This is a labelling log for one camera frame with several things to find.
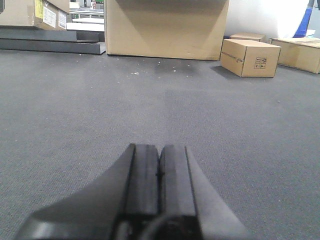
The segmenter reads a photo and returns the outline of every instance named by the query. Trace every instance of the black metal bar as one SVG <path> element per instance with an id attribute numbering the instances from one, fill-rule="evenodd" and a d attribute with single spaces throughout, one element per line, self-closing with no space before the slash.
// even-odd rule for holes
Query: black metal bar
<path id="1" fill-rule="evenodd" d="M 99 32 L 99 42 L 105 42 L 105 33 L 104 32 Z"/>
<path id="2" fill-rule="evenodd" d="M 0 49 L 101 55 L 106 51 L 106 45 L 104 42 L 80 43 L 0 39 Z"/>
<path id="3" fill-rule="evenodd" d="M 76 32 L 76 38 L 78 40 L 104 42 L 99 40 L 99 34 L 96 32 Z"/>
<path id="4" fill-rule="evenodd" d="M 75 31 L 0 28 L 0 39 L 76 42 Z"/>

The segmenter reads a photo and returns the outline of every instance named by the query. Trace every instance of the gray carpet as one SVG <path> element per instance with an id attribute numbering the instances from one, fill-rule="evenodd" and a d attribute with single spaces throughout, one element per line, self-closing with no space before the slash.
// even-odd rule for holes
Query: gray carpet
<path id="1" fill-rule="evenodd" d="M 214 61 L 0 50 L 0 239 L 129 143 L 185 144 L 263 240 L 320 239 L 320 75 Z"/>

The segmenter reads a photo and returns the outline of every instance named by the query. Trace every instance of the cardboard box stack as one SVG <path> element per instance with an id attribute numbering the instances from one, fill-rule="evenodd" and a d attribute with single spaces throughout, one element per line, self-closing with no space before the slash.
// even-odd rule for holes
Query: cardboard box stack
<path id="1" fill-rule="evenodd" d="M 0 26 L 65 30 L 69 0 L 6 0 Z"/>

